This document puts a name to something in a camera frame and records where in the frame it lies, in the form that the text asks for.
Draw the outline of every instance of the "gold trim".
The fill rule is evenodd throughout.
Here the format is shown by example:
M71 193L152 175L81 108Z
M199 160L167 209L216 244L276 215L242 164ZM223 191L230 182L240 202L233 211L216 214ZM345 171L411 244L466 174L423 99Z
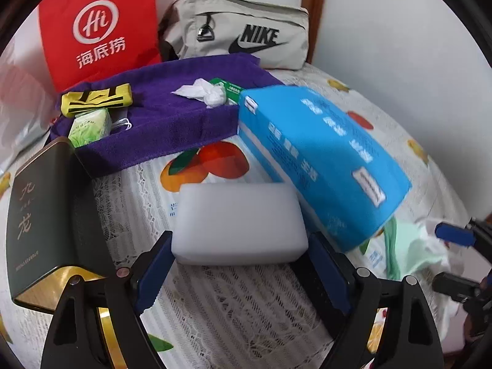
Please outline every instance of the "gold trim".
M3 336L3 338L5 339L5 341L7 341L7 343L11 343L13 344L12 342L12 339L10 338L8 332L7 332L7 329L5 328L5 325L3 324L3 319L2 319L2 315L0 314L0 335Z
M111 316L109 315L109 309L98 308L99 309L99 320L101 322L102 333L104 336L104 341L106 342L106 347L111 357L114 369L127 369L125 359L120 350L120 345L116 340L115 329L113 328L113 323L111 321Z
M73 275L80 275L85 281L101 279L102 276L78 266L65 266L56 269L26 291L19 294L15 300L24 304L55 311L66 283Z
M45 145L41 150L39 150L36 154L34 154L31 158L27 160L27 162L22 165L17 172L15 173L16 176L19 175L28 165L30 165L35 159L39 158L40 155L44 154L46 151L48 151L51 147L53 147L55 144L58 143L67 143L69 144L73 149L74 146L72 142L68 139L68 137L65 136L60 136L54 139L53 141L50 142L50 144Z

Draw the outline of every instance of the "white cloth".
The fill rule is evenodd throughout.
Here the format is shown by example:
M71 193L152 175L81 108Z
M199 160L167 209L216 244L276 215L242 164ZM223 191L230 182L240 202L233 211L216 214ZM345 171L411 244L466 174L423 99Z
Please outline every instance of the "white cloth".
M195 80L192 86L181 86L173 94L201 101L207 108L215 108L224 105L227 101L225 87L223 85L213 85L205 79Z

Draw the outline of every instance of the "orange fruit print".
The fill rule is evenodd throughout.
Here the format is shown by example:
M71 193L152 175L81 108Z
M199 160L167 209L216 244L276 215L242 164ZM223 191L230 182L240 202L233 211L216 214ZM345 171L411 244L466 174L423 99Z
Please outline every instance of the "orange fruit print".
M237 179L249 171L249 163L243 152L227 141L202 147L198 157L206 171L225 179Z
M161 172L161 184L167 191L176 193L184 183L201 183L208 176L208 171L201 164L198 155L195 155L182 171L170 176L169 167L173 161L169 161Z
M348 111L347 115L351 117L353 120L355 120L360 126L362 126L364 129L367 130L372 130L374 129L374 126L363 116L359 115L356 112L353 111Z

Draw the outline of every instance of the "red apple print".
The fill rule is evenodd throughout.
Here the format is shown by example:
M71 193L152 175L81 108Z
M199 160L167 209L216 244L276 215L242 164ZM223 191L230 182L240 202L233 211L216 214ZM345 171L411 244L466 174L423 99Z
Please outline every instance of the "red apple print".
M355 120L364 129L367 129L367 130L374 129L374 126L371 125L371 123L366 118L361 117L361 115L359 115L358 113L353 112L353 111L348 111L347 115L349 117L351 117L353 120Z

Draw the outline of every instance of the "beige nike bag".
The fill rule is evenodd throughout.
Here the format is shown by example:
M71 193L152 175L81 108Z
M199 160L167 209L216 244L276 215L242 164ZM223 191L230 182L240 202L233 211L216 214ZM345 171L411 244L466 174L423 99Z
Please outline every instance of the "beige nike bag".
M179 58L250 53L262 68L300 69L308 54L309 16L247 0L177 0L159 25L161 47Z

